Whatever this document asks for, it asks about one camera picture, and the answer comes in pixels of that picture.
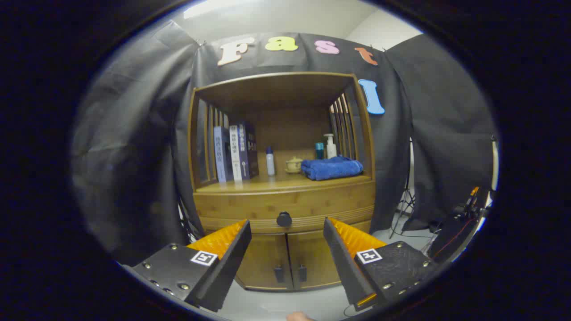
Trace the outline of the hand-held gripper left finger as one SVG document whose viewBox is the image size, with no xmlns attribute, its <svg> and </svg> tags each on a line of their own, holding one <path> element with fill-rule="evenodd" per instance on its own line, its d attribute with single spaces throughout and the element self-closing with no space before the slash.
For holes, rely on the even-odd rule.
<svg viewBox="0 0 571 321">
<path fill-rule="evenodd" d="M 169 243 L 130 270 L 178 300 L 218 312 L 251 239 L 243 219 L 188 245 Z"/>
</svg>

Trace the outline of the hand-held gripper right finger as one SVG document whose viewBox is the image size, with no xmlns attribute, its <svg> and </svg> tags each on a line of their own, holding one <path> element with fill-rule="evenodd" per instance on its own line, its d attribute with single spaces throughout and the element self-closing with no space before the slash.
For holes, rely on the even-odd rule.
<svg viewBox="0 0 571 321">
<path fill-rule="evenodd" d="M 356 311 L 393 304 L 439 269 L 437 262 L 405 242 L 387 244 L 334 218 L 324 220 L 323 235 Z"/>
</svg>

